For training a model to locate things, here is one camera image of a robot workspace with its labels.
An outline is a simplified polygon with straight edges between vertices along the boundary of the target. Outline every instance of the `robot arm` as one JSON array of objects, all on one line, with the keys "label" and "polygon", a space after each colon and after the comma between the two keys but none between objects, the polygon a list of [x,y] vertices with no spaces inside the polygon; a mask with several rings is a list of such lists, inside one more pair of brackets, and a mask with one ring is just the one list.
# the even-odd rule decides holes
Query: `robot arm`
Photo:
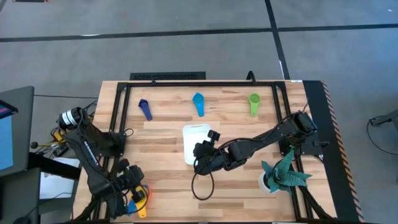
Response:
[{"label": "robot arm", "polygon": [[97,156],[104,154],[119,155],[124,147],[124,133],[103,133],[92,125],[87,113],[81,108],[62,113],[59,127],[64,130],[64,138],[70,148],[74,149],[77,158],[87,172],[87,184],[93,200],[77,220],[90,216],[95,205],[104,200],[108,204],[109,216],[116,218],[128,213],[128,206],[123,200],[123,190],[130,190],[133,200],[138,202],[146,193],[137,190],[141,186],[144,174],[138,166],[130,166],[127,159],[119,162],[118,177],[113,177],[107,169],[100,166]]},{"label": "robot arm", "polygon": [[195,172],[207,175],[220,169],[232,170],[246,163],[259,149],[287,138],[292,147],[300,147],[307,136],[314,134],[317,127],[308,114],[294,113],[282,120],[274,128],[252,138],[238,138],[214,148],[220,134],[209,131],[210,142],[197,143],[193,155],[197,159]]}]

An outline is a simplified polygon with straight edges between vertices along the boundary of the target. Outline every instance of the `green cup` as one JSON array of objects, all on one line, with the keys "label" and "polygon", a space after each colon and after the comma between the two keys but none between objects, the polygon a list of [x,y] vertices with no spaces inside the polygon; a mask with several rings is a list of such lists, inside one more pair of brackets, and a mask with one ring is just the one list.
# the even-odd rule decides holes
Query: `green cup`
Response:
[{"label": "green cup", "polygon": [[255,116],[259,110],[261,98],[257,93],[253,93],[249,96],[250,102],[250,115]]}]

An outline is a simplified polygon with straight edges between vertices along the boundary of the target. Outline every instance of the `electronic device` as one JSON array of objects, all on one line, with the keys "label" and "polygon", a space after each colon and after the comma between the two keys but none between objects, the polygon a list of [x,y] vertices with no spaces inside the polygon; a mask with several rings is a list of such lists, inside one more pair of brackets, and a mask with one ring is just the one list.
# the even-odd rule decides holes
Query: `electronic device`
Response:
[{"label": "electronic device", "polygon": [[18,109],[3,100],[0,100],[0,119],[18,113]]},{"label": "electronic device", "polygon": [[59,146],[55,146],[53,153],[54,153],[55,157],[60,157],[60,156],[64,155],[68,150],[69,150],[68,146],[62,144]]}]

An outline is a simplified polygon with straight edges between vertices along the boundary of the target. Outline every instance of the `artificial plant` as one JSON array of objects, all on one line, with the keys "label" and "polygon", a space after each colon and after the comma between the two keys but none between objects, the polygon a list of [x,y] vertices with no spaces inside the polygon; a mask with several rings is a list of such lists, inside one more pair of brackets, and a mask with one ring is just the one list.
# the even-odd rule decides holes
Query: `artificial plant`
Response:
[{"label": "artificial plant", "polygon": [[261,166],[266,172],[267,183],[271,193],[279,189],[292,194],[290,187],[307,186],[305,180],[312,175],[289,170],[293,156],[294,151],[290,150],[290,152],[280,160],[275,167],[270,166],[267,162],[261,161]]}]

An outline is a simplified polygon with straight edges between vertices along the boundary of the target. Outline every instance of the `black cable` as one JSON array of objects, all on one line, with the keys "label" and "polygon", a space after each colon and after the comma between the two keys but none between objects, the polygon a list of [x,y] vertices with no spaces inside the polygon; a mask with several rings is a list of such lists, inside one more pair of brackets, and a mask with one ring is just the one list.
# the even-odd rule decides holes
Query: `black cable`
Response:
[{"label": "black cable", "polygon": [[303,193],[303,196],[308,200],[314,212],[318,215],[318,217],[322,220],[333,220],[334,218],[327,214],[324,209],[318,204],[315,198],[312,196],[308,187],[305,186],[297,186],[300,191]]},{"label": "black cable", "polygon": [[35,154],[46,154],[49,151],[51,151],[51,146],[42,146],[40,149],[35,151]]},{"label": "black cable", "polygon": [[123,196],[127,195],[130,192],[130,189],[127,189],[126,193],[123,193]]},{"label": "black cable", "polygon": [[58,129],[58,127],[55,127],[55,128],[53,128],[51,131],[50,131],[50,135],[51,135],[51,137],[53,138],[53,139],[56,139],[56,137],[55,137],[55,131]]},{"label": "black cable", "polygon": [[83,118],[84,118],[84,114],[83,114],[82,110],[79,111],[79,114],[80,114],[80,119],[79,119],[78,124],[76,125],[76,128],[80,134],[80,133],[82,133],[82,131],[80,130],[80,126],[81,126],[81,124],[83,122]]},{"label": "black cable", "polygon": [[97,206],[97,204],[100,202],[100,199],[98,197],[93,197],[87,207],[82,211],[82,213],[76,217],[75,220],[87,220],[90,218],[91,213],[93,212],[94,208]]},{"label": "black cable", "polygon": [[194,183],[194,181],[195,181],[195,177],[198,175],[199,171],[201,171],[204,167],[205,167],[205,166],[201,167],[201,169],[198,169],[198,171],[195,171],[195,174],[193,175],[192,181],[191,181],[191,191],[192,191],[192,194],[193,194],[193,196],[194,196],[196,199],[198,199],[198,200],[207,200],[207,199],[209,199],[209,198],[213,195],[213,193],[214,193],[214,188],[215,188],[213,174],[211,174],[211,172],[210,172],[210,173],[209,173],[209,174],[210,174],[210,178],[211,178],[211,192],[210,192],[210,194],[209,194],[207,197],[205,197],[205,198],[200,198],[200,197],[195,193],[195,190],[194,190],[194,187],[193,187],[193,183]]},{"label": "black cable", "polygon": [[70,213],[72,214],[72,218],[70,219],[70,223],[72,223],[73,222],[73,219],[74,219],[74,214],[73,214],[73,206],[72,206],[72,209],[70,210]]},{"label": "black cable", "polygon": [[43,151],[43,153],[46,154],[46,153],[50,152],[51,150],[54,151],[54,149],[52,148],[52,146],[49,146],[49,147],[46,148],[46,150]]},{"label": "black cable", "polygon": [[147,190],[145,189],[144,186],[142,186],[142,184],[139,184],[139,186],[140,186],[140,187],[142,188],[142,190],[144,191],[144,194],[145,194],[145,197],[146,197],[147,200],[145,200],[145,202],[144,202],[144,204],[142,205],[141,208],[139,208],[139,209],[137,209],[137,210],[135,210],[135,211],[133,211],[133,212],[127,212],[125,215],[130,215],[130,214],[134,214],[134,213],[137,213],[137,212],[141,211],[142,209],[145,208],[145,206],[146,206],[147,203],[148,203],[149,194],[148,194]]},{"label": "black cable", "polygon": [[305,104],[305,106],[303,108],[303,113],[305,112],[305,109],[307,108],[307,106],[308,106],[308,97],[307,97],[307,103]]},{"label": "black cable", "polygon": [[98,100],[95,100],[95,101],[91,102],[89,105],[85,106],[85,107],[83,108],[83,110],[85,110],[85,111],[88,113],[88,109],[89,109],[91,106],[93,106],[93,105],[97,105],[97,102],[98,102]]},{"label": "black cable", "polygon": [[41,94],[34,94],[34,96],[53,97],[53,98],[94,99],[94,100],[98,99],[98,97],[91,97],[91,96],[57,96],[57,95],[41,95]]},{"label": "black cable", "polygon": [[313,156],[323,163],[323,159],[319,155],[313,155]]},{"label": "black cable", "polygon": [[[126,134],[126,132],[127,132],[128,130],[131,130],[131,134],[129,134],[129,135]],[[132,134],[134,134],[134,130],[133,130],[132,128],[127,128],[126,130],[124,130],[124,135],[125,135],[125,137],[130,137],[130,136],[132,136]]]},{"label": "black cable", "polygon": [[44,201],[44,202],[42,202],[42,203],[36,205],[34,208],[32,208],[32,210],[31,210],[30,212],[28,212],[28,213],[25,215],[25,217],[28,217],[28,216],[29,216],[36,208],[38,208],[39,206],[41,206],[41,205],[43,205],[44,203],[49,202],[49,201],[51,201],[51,200],[53,200],[53,199],[56,199],[59,195],[62,195],[62,194],[74,195],[73,193],[62,192],[62,193],[58,194],[57,196],[55,196],[55,197],[53,197],[53,198],[50,198],[50,199],[48,199],[48,200],[46,200],[46,201]]},{"label": "black cable", "polygon": [[51,157],[52,157],[52,155],[54,155],[54,153],[55,153],[55,149],[51,152],[49,159],[51,159]]},{"label": "black cable", "polygon": [[124,194],[123,197],[124,197],[124,199],[125,199],[124,203],[125,203],[126,205],[128,205],[128,204],[129,204],[129,199],[127,198],[127,195]]},{"label": "black cable", "polygon": [[367,132],[367,134],[368,134],[369,140],[370,140],[370,141],[374,144],[374,146],[376,146],[379,150],[381,150],[381,151],[383,151],[383,152],[385,152],[385,153],[388,153],[388,154],[390,154],[390,155],[398,156],[398,153],[388,152],[388,151],[382,149],[381,147],[379,147],[379,146],[373,141],[373,139],[372,139],[372,137],[371,137],[371,135],[370,135],[370,133],[369,133],[369,125],[371,124],[371,120],[372,120],[372,119],[370,119],[370,120],[368,121],[368,124],[366,125],[366,132]]}]

